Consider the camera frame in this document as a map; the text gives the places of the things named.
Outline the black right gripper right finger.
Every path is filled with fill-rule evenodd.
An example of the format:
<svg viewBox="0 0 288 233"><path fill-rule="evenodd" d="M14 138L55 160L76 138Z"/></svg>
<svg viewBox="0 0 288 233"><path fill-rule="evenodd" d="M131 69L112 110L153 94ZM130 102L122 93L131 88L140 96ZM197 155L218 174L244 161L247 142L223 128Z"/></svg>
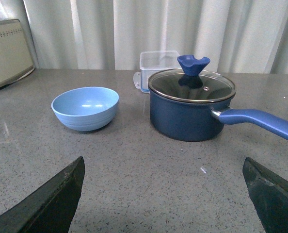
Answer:
<svg viewBox="0 0 288 233"><path fill-rule="evenodd" d="M249 157L242 172L265 232L288 233L288 181Z"/></svg>

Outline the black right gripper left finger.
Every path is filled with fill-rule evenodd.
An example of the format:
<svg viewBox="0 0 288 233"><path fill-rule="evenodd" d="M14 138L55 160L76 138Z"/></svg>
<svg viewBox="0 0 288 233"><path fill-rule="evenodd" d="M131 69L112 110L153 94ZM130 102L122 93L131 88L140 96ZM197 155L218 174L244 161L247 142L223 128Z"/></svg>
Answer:
<svg viewBox="0 0 288 233"><path fill-rule="evenodd" d="M79 157L16 206L0 215L0 233L66 233L85 175Z"/></svg>

